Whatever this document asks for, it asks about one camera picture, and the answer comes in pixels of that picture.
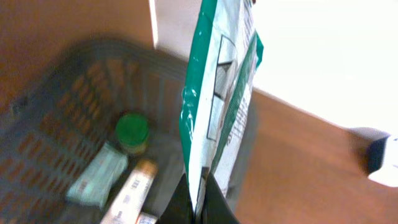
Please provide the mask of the orange tissue pack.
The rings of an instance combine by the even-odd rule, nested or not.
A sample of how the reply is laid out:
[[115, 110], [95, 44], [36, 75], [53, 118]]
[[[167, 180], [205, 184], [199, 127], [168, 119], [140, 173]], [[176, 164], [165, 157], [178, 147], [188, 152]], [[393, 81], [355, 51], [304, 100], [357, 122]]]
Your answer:
[[137, 218], [136, 224], [156, 224], [158, 218], [148, 213], [141, 212]]

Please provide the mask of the mint green wipes pack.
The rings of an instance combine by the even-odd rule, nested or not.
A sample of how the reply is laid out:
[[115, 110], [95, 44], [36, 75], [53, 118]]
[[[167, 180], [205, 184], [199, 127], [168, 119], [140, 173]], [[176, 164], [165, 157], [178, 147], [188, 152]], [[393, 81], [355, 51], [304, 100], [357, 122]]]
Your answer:
[[127, 155], [105, 142], [88, 167], [68, 189], [67, 200], [80, 205], [103, 208], [111, 187], [127, 165]]

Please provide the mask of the white tube brown cap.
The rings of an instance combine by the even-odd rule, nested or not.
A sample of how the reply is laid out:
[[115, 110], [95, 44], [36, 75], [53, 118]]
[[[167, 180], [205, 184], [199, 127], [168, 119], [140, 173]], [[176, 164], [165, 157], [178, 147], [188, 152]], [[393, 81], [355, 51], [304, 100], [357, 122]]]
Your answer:
[[101, 224], [135, 224], [155, 179], [155, 162], [140, 160], [117, 194]]

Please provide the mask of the green white sponge package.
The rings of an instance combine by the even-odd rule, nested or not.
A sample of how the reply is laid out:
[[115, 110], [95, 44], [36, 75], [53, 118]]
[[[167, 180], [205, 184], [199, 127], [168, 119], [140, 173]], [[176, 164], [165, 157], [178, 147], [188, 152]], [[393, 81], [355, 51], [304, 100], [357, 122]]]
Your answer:
[[264, 46], [253, 0], [204, 0], [182, 91], [179, 128], [193, 211], [203, 207], [208, 175], [227, 194], [248, 118], [252, 81]]

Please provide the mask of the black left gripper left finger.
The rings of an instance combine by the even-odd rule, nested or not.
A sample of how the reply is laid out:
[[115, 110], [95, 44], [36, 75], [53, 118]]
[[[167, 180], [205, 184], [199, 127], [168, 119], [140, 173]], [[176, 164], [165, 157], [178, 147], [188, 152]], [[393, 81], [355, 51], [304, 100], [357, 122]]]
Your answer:
[[157, 224], [192, 224], [192, 221], [193, 209], [187, 175], [183, 174], [165, 212], [157, 220]]

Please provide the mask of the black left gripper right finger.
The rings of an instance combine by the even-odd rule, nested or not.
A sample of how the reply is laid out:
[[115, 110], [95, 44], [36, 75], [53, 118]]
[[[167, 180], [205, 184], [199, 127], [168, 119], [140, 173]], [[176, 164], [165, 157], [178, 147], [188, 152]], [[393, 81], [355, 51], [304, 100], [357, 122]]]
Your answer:
[[206, 181], [205, 200], [201, 213], [202, 224], [239, 224], [213, 176]]

